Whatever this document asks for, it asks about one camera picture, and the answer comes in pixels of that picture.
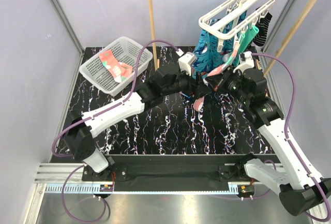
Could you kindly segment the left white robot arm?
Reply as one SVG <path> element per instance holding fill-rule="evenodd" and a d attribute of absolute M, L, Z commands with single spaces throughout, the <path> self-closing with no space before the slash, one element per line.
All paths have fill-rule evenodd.
<path fill-rule="evenodd" d="M 94 111 L 73 116 L 62 138 L 75 161 L 82 161 L 93 170 L 98 179 L 105 181 L 112 173 L 109 161 L 97 148 L 94 138 L 108 127 L 163 103 L 164 97 L 185 93 L 199 99 L 211 93 L 201 75 L 193 78 L 177 65 L 168 64 L 156 70 L 154 76 L 134 87 L 133 92 Z"/>

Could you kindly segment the pink sock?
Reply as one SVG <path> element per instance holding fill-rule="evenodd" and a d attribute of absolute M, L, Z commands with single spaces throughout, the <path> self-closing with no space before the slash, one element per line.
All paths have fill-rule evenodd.
<path fill-rule="evenodd" d="M 119 62 L 111 49 L 100 53 L 99 58 L 116 83 L 122 83 L 132 74 L 133 67 L 124 62 Z"/>
<path fill-rule="evenodd" d="M 221 74 L 233 63 L 233 61 L 235 60 L 235 58 L 237 56 L 239 47 L 240 47 L 240 39 L 241 39 L 240 37 L 238 38 L 235 35 L 234 45 L 233 45 L 233 52 L 229 56 L 228 60 L 224 64 L 218 66 L 217 68 L 215 68 L 211 72 L 209 72 L 206 77 L 211 77 L 211 76 L 216 76 L 218 74 Z M 203 107 L 203 101 L 204 101 L 204 97 L 201 97 L 201 98 L 195 100 L 195 102 L 193 104 L 193 108 L 196 111 L 200 111 L 201 108 Z"/>

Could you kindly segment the mint green sock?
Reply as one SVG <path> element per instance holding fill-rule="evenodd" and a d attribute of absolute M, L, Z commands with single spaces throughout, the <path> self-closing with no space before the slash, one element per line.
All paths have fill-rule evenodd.
<path fill-rule="evenodd" d="M 255 25 L 252 26 L 249 30 L 245 33 L 245 38 L 242 41 L 241 48 L 245 51 L 249 45 L 251 45 L 255 36 L 259 33 L 259 28 Z"/>
<path fill-rule="evenodd" d="M 240 53 L 244 52 L 258 32 L 259 29 L 253 25 L 252 28 L 249 28 L 245 33 L 241 33 L 239 39 L 234 43 L 234 55 L 238 56 Z"/>

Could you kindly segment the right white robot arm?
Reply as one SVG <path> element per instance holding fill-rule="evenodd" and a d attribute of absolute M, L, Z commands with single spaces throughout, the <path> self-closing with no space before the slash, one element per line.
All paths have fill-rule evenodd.
<path fill-rule="evenodd" d="M 228 69 L 206 81 L 214 91 L 229 93 L 242 103 L 246 119 L 268 141 L 284 168 L 284 172 L 276 171 L 256 155 L 248 154 L 232 167 L 233 175 L 241 181 L 252 178 L 264 184 L 293 216 L 326 203 L 330 178 L 314 168 L 285 127 L 282 111 L 266 96 L 263 72 L 256 68 L 244 72 Z"/>

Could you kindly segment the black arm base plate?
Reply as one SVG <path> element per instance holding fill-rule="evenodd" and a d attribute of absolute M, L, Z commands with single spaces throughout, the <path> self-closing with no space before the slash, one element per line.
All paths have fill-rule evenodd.
<path fill-rule="evenodd" d="M 100 175 L 84 169 L 82 180 L 115 180 L 115 192 L 133 193 L 217 193 L 229 190 L 220 171 L 238 162 L 243 155 L 111 155 L 114 164 Z"/>

